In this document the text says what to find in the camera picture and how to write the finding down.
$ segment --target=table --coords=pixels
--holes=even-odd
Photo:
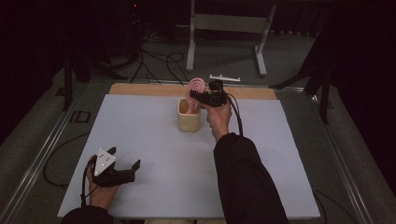
[[[117,170],[129,169],[139,159],[141,167],[134,183],[121,186],[110,214],[144,219],[223,218],[212,152],[215,140],[205,122],[205,112],[197,133],[177,129],[177,101],[186,90],[187,87],[173,85],[113,85],[92,127],[58,216],[79,206],[82,171],[88,158],[100,147],[117,147]],[[225,90],[238,99],[245,136],[255,142],[288,218],[319,217],[274,92],[265,88]],[[237,132],[234,117],[230,130]]]

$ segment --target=pink object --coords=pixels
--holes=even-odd
[[[187,110],[186,114],[192,113],[193,109],[198,107],[199,102],[194,98],[190,97],[190,91],[198,91],[204,92],[205,90],[205,82],[200,77],[195,77],[189,82],[189,89],[186,93],[186,101],[189,104],[189,109]]]

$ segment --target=black controller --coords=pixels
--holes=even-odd
[[[223,89],[221,80],[214,80],[209,82],[210,91],[198,92],[190,91],[190,97],[199,101],[201,104],[219,107],[227,103],[227,93]]]
[[[108,153],[113,155],[116,148],[111,148]],[[96,165],[96,158],[93,161],[93,167]],[[116,163],[114,162],[107,167],[99,176],[94,176],[92,181],[102,188],[110,188],[113,186],[134,182],[134,172],[140,167],[140,160],[138,160],[130,170],[117,171],[114,169]]]

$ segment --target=wire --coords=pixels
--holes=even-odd
[[[314,198],[318,201],[318,203],[319,203],[319,205],[320,205],[320,208],[321,208],[321,210],[322,210],[324,224],[327,224],[327,213],[326,213],[326,210],[324,209],[323,203],[320,201],[320,199],[319,199],[319,197],[317,196],[317,194],[315,194],[315,192],[313,192],[313,193],[314,193]]]
[[[166,41],[166,40],[169,40],[169,37],[167,37],[167,36],[161,36],[162,39],[153,39],[152,37],[155,36],[155,35],[161,36],[161,33],[160,33],[160,32],[154,32],[153,34],[151,34],[151,35],[148,37],[148,41],[149,41],[149,42],[157,42],[157,43],[160,43],[160,42],[164,42],[164,41]]]
[[[140,57],[142,59],[140,61],[139,67],[137,67],[136,71],[134,72],[134,75],[132,76],[130,83],[134,82],[134,78],[137,76],[137,73],[139,73],[139,70],[140,70],[140,68],[143,65],[143,53],[142,53],[142,51],[139,52],[139,55],[140,55]]]
[[[99,187],[99,185],[96,185],[96,187],[95,187],[93,190],[91,190],[91,192],[88,193],[88,194],[85,196],[85,198],[88,198],[98,187]]]
[[[88,163],[87,163],[87,165],[85,166],[85,169],[84,169],[84,174],[82,176],[82,186],[81,186],[81,194],[80,194],[81,207],[87,205],[87,201],[86,201],[87,196],[85,196],[85,178],[87,176],[88,169],[90,168],[90,165],[93,164],[94,160],[96,160],[95,157],[91,158],[88,161]]]
[[[148,51],[148,50],[145,50],[145,49],[142,49],[142,52],[146,53],[147,55],[151,56],[151,57],[154,58],[154,59],[157,59],[157,60],[159,60],[159,61],[161,61],[161,62],[165,62],[165,63],[166,63],[166,67],[167,67],[169,73],[170,73],[170,74],[171,74],[182,86],[184,86],[184,84],[183,84],[183,82],[180,80],[180,78],[178,78],[178,77],[172,72],[171,68],[169,67],[169,63],[175,63],[175,64],[177,64],[177,66],[180,68],[180,71],[182,72],[184,78],[186,78],[186,80],[189,82],[189,79],[187,78],[186,74],[184,73],[183,68],[182,68],[182,67],[180,66],[180,64],[179,64],[181,61],[184,60],[184,54],[183,54],[183,53],[174,52],[174,53],[171,53],[171,54],[169,54],[169,55],[164,55],[164,54],[161,54],[161,53],[156,53],[156,52]],[[181,56],[181,59],[176,60],[176,59],[174,59],[174,58],[172,57],[173,55],[180,55],[180,56]]]
[[[67,144],[69,144],[69,143],[71,143],[71,142],[73,142],[73,141],[79,139],[80,137],[83,137],[83,136],[85,136],[85,135],[88,135],[89,133],[90,133],[90,132],[87,132],[87,133],[81,134],[81,135],[79,135],[79,136],[77,136],[77,137],[74,137],[74,138],[72,138],[72,139],[70,139],[70,140],[67,140],[67,141],[65,141],[64,143],[60,144],[58,147],[56,147],[55,149],[52,150],[52,152],[50,153],[49,158],[47,159],[46,163],[44,164],[44,168],[43,168],[43,176],[44,176],[44,179],[45,179],[49,184],[51,184],[52,186],[55,186],[55,187],[59,187],[59,188],[61,188],[61,189],[64,189],[64,188],[66,188],[66,187],[69,186],[68,184],[57,184],[57,183],[55,183],[55,182],[52,182],[52,181],[48,178],[48,176],[47,176],[47,167],[48,167],[48,164],[49,164],[50,159],[52,158],[52,156],[53,156],[61,147],[64,147],[65,145],[67,145]]]
[[[158,82],[160,85],[162,85],[161,82],[160,82],[160,80],[158,80],[158,78],[156,78],[156,77],[149,71],[149,67],[148,67],[145,63],[143,63],[143,61],[142,61],[142,64],[145,66],[145,68],[146,68],[146,70],[147,70],[146,78],[148,79],[148,83],[149,83],[149,74],[150,74],[152,77],[154,77],[155,80],[157,80],[157,82]]]
[[[236,115],[236,121],[238,122],[239,135],[244,136],[244,129],[242,127],[242,120],[241,120],[241,116],[239,115],[239,106],[238,106],[238,102],[236,101],[236,98],[233,95],[231,95],[230,93],[227,93],[218,83],[215,83],[215,84],[220,90],[222,90],[227,95],[227,100],[230,102],[231,106],[233,107],[233,112]],[[233,99],[235,100],[236,107],[233,104],[233,100],[231,100],[230,96],[232,96]]]
[[[352,221],[353,221],[354,223],[359,224],[359,222],[358,222],[352,215],[350,215],[350,213],[348,213],[348,211],[345,209],[345,207],[343,207],[340,203],[336,202],[334,199],[332,199],[331,197],[327,196],[326,194],[324,194],[324,193],[321,192],[320,190],[315,189],[315,188],[314,188],[314,190],[315,190],[317,193],[319,193],[319,194],[321,194],[322,196],[324,196],[325,198],[327,198],[328,200],[330,200],[332,203],[336,204],[338,207],[340,207],[340,208],[352,219]]]

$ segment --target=black sleeve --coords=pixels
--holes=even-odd
[[[250,139],[228,133],[216,144],[214,156],[227,224],[289,223],[274,181]]]
[[[113,224],[114,217],[104,208],[87,205],[67,213],[61,224],[78,223]]]

